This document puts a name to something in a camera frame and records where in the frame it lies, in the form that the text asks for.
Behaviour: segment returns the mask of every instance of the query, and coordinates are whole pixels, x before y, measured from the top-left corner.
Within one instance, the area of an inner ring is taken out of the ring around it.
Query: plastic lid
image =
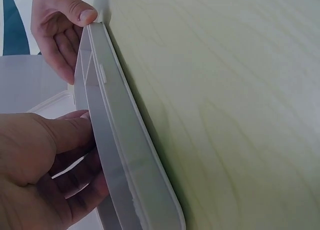
[[[74,94],[76,108],[89,109],[120,229],[186,229],[181,206],[102,23],[83,30]],[[100,210],[99,215],[107,223],[105,212]]]

